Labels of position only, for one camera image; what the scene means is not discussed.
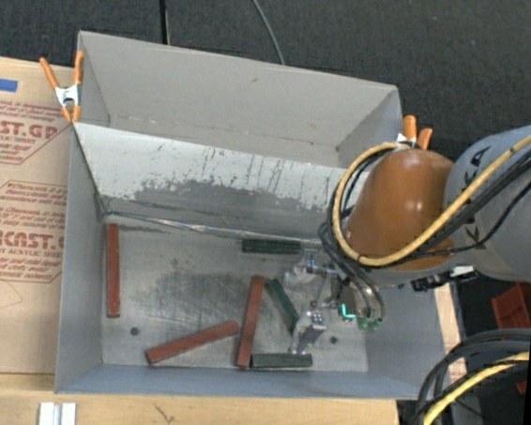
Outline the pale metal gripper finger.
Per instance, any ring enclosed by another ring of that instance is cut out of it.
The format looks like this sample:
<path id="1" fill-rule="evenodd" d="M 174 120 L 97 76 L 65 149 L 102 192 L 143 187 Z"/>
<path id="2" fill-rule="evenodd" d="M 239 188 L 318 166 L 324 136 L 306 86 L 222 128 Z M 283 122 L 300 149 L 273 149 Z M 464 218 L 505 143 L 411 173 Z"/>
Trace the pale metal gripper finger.
<path id="1" fill-rule="evenodd" d="M 283 272 L 282 280 L 289 285 L 309 284 L 316 278 L 315 255 L 316 250 L 303 250 L 300 261 Z"/>
<path id="2" fill-rule="evenodd" d="M 305 354 L 318 338 L 326 332 L 327 326 L 322 311 L 309 310 L 298 318 L 293 328 L 290 351 L 294 355 Z"/>

